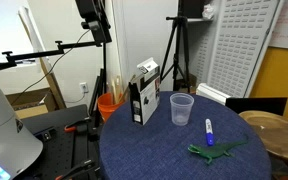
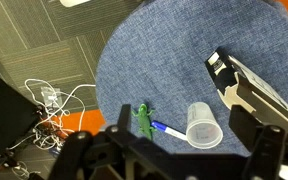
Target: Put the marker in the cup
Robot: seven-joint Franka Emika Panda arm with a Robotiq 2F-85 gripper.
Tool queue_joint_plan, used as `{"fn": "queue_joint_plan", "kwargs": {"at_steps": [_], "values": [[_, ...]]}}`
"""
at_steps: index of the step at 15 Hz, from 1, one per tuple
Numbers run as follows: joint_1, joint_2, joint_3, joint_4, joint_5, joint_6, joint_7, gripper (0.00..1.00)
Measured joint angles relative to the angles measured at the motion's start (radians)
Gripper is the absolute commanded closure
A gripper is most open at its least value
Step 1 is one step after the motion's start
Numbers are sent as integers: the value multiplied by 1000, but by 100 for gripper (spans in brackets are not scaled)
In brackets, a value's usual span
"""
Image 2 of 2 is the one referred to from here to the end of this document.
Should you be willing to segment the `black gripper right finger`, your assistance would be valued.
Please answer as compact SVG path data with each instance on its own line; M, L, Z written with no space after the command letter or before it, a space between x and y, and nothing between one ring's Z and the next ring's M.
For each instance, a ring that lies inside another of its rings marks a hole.
M240 105L233 105L229 116L229 127L248 151L255 147L262 131L262 124Z

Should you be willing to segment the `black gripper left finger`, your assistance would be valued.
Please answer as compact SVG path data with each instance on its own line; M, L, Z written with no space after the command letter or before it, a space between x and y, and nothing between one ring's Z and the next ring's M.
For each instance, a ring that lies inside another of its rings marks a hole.
M117 122L118 133L126 133L131 129L131 105L124 104L121 107Z

